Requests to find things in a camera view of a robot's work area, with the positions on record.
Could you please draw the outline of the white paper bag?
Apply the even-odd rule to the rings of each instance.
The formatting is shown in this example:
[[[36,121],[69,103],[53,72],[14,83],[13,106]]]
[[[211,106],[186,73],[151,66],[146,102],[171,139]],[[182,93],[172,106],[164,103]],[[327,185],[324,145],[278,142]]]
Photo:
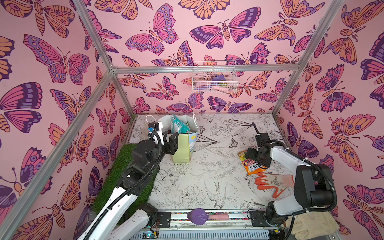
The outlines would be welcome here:
[[[171,131],[171,125],[172,125],[172,115],[163,116],[160,118],[159,121],[155,121],[149,124],[149,134],[148,137],[150,140],[154,141],[154,147],[161,150],[160,154],[157,154],[159,159],[163,159],[165,156],[162,154],[162,146],[164,144],[163,136],[165,132],[168,132],[169,134],[173,134]],[[178,150],[174,155],[172,156],[173,163],[180,164],[180,163],[189,163],[191,161],[192,152],[194,150],[198,132],[199,132],[199,126],[198,122],[196,121],[196,116],[193,115],[192,117],[188,115],[183,116],[177,116],[181,122],[188,123],[189,127],[192,131],[191,134],[179,134],[179,142],[178,142]]]

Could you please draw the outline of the orange Fox's fruits bag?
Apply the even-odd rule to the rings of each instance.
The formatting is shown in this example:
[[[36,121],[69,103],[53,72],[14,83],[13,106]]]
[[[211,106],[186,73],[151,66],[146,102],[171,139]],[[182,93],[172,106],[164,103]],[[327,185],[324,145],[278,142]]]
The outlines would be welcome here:
[[[267,170],[265,166],[262,166],[261,164],[257,163],[255,160],[247,159],[246,151],[239,152],[238,157],[241,160],[241,163],[244,166],[248,175],[261,173]]]

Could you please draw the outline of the small teal mint bag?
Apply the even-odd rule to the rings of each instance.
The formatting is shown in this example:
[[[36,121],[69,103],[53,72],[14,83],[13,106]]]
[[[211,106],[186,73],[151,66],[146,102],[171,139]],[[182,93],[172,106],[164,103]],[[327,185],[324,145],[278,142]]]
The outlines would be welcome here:
[[[171,131],[172,133],[181,133],[183,130],[183,122],[179,120],[179,118],[175,115],[171,116],[172,119],[172,125],[171,125]]]

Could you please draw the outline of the teal mint candy bag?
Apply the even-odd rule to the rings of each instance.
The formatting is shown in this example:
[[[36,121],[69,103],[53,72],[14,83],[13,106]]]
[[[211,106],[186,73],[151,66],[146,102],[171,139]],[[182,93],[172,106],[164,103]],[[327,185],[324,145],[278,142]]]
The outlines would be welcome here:
[[[191,134],[192,131],[189,127],[189,124],[188,123],[184,123],[184,122],[180,122],[180,127],[179,127],[179,130],[178,132],[180,134]]]

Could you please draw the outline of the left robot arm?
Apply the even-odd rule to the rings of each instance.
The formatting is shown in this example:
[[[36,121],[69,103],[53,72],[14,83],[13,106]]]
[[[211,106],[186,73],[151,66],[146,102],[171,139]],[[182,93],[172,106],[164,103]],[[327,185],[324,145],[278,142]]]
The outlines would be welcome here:
[[[79,237],[81,240],[130,240],[141,229],[156,223],[158,210],[151,204],[142,204],[128,220],[118,224],[149,185],[164,156],[176,153],[178,138],[178,133],[168,136],[163,122],[148,124],[148,139],[132,150],[133,161],[117,181],[107,203]]]

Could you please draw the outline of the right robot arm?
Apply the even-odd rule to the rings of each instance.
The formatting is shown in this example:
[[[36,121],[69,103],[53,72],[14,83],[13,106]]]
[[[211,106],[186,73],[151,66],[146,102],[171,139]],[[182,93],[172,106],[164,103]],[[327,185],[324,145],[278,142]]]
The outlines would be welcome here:
[[[277,140],[270,140],[267,133],[256,132],[257,149],[249,148],[245,157],[259,166],[269,168],[272,161],[284,165],[291,176],[284,182],[292,182],[292,195],[271,201],[263,211],[270,226],[278,226],[289,216],[309,212],[330,212],[337,206],[337,192],[328,166],[314,164],[307,158],[293,153],[286,145]]]

